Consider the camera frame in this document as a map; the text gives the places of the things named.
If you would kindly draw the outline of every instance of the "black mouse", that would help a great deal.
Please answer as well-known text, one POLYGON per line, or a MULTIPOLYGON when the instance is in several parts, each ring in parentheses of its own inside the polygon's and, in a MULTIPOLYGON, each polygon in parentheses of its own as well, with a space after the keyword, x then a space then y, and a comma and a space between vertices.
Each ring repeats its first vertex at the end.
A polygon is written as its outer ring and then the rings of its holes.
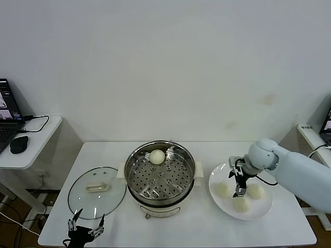
POLYGON ((10 142, 10 151, 13 154, 21 153, 26 150, 27 141, 29 140, 28 136, 14 138, 10 142))

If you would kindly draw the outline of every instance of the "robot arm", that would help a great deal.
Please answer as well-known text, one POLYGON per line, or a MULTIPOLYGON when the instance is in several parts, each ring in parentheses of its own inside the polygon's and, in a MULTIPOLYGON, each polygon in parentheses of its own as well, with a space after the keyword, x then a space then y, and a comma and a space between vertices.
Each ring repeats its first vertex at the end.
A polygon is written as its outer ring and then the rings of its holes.
POLYGON ((229 164, 229 177, 235 176, 237 182, 233 197, 244 196, 246 181, 265 170, 312 207, 331 213, 331 169, 313 159, 262 139, 252 144, 243 158, 230 157, 229 164))

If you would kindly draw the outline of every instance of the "laptop screen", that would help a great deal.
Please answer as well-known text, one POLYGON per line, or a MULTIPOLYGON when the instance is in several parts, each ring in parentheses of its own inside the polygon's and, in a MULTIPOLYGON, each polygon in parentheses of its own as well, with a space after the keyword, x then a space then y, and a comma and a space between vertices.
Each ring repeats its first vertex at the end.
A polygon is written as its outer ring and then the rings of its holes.
POLYGON ((0 122, 23 120, 6 79, 0 79, 0 122))

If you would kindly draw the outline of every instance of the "white cable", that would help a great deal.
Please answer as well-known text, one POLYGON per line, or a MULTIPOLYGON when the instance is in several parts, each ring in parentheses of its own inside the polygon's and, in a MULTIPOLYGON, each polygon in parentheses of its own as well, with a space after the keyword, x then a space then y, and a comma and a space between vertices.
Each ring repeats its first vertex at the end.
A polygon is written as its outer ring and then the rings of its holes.
POLYGON ((327 147, 321 147, 313 152, 311 152, 311 154, 308 155, 308 157, 310 158, 315 152, 322 150, 322 149, 331 149, 331 146, 327 146, 327 147))
POLYGON ((20 226, 23 227, 24 229, 28 230, 30 233, 33 233, 33 234, 39 236, 39 234, 37 234, 36 232, 31 231, 30 229, 27 229, 25 226, 23 226, 22 224, 18 223, 17 221, 12 220, 12 219, 9 218, 8 216, 4 215, 3 213, 0 212, 0 214, 3 215, 4 217, 6 217, 7 219, 9 219, 9 220, 15 222, 16 224, 20 225, 20 226))

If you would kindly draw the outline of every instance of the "power cord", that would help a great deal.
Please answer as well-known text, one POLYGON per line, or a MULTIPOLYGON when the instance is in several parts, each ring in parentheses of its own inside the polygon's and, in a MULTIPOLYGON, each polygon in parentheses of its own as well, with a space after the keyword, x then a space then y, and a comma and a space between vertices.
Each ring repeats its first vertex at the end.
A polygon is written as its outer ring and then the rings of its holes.
POLYGON ((259 177, 258 175, 256 175, 257 178, 259 178, 262 182, 264 182, 265 184, 267 185, 270 185, 270 186, 276 186, 278 183, 275 182, 275 183, 270 183, 270 182, 267 182, 267 181, 264 181, 261 177, 259 177))
POLYGON ((307 157, 311 158, 311 157, 314 155, 315 152, 317 152, 318 150, 322 150, 322 149, 331 149, 331 146, 326 145, 326 144, 321 145, 321 146, 318 146, 318 147, 315 148, 315 150, 312 151, 307 157))
POLYGON ((47 122, 50 120, 50 117, 48 115, 42 115, 42 116, 33 116, 33 115, 25 115, 23 116, 23 119, 26 120, 26 121, 29 121, 29 120, 32 120, 32 119, 37 119, 37 118, 44 118, 46 117, 47 120, 45 121, 45 123, 42 125, 42 127, 39 129, 39 130, 26 130, 25 128, 22 129, 22 130, 18 130, 17 132, 18 133, 38 133, 40 132, 43 127, 47 124, 47 122))
MULTIPOLYGON (((239 162, 239 161, 245 162, 244 159, 237 159, 236 162, 234 163, 234 166, 237 167, 237 162, 239 162)), ((270 186, 276 186, 276 185, 278 184, 277 182, 276 182, 276 183, 270 183, 270 182, 267 182, 267 181, 263 180, 261 177, 259 177, 258 175, 255 175, 255 177, 257 177, 257 178, 260 179, 262 182, 264 182, 265 184, 270 185, 270 186)))
MULTIPOLYGON (((19 219, 20 219, 20 223, 23 224, 24 222, 28 222, 28 221, 36 221, 38 220, 38 227, 39 227, 39 221, 43 220, 44 218, 46 218, 46 211, 47 211, 47 207, 45 208, 45 211, 44 213, 42 214, 42 217, 41 218, 35 218, 35 219, 30 219, 30 220, 25 220, 25 221, 22 221, 22 218, 20 216, 20 214, 18 213, 18 211, 13 208, 11 205, 7 204, 7 203, 4 203, 4 202, 0 202, 0 204, 4 204, 6 206, 8 206, 9 208, 11 208, 13 211, 16 212, 16 214, 18 215, 19 219)), ((17 222, 5 222, 5 221, 0 221, 2 223, 6 223, 6 224, 18 224, 17 222)), ((16 235, 15 235, 15 239, 14 239, 14 245, 13 245, 13 248, 16 247, 16 243, 17 243, 17 238, 18 238, 18 234, 20 233, 20 236, 19 236, 19 239, 18 239, 18 248, 21 246, 21 239, 22 239, 22 232, 23 232, 23 228, 22 226, 20 226, 16 232, 16 235)))
POLYGON ((13 221, 13 222, 15 222, 16 224, 20 225, 22 228, 28 230, 30 233, 33 233, 33 234, 39 236, 38 233, 36 233, 36 232, 34 232, 34 231, 31 231, 30 229, 28 229, 28 228, 26 228, 25 226, 23 226, 21 223, 19 223, 19 222, 17 222, 17 221, 14 221, 13 219, 9 218, 8 216, 6 216, 5 214, 3 214, 3 213, 1 213, 1 212, 0 212, 0 214, 3 215, 4 217, 6 217, 7 219, 9 219, 10 221, 13 221))
POLYGON ((45 177, 44 175, 39 176, 39 178, 41 178, 41 180, 42 180, 42 184, 41 184, 40 187, 38 187, 37 189, 35 189, 34 191, 32 191, 31 194, 35 193, 37 190, 40 190, 44 186, 44 184, 45 184, 45 182, 43 180, 44 177, 45 177))

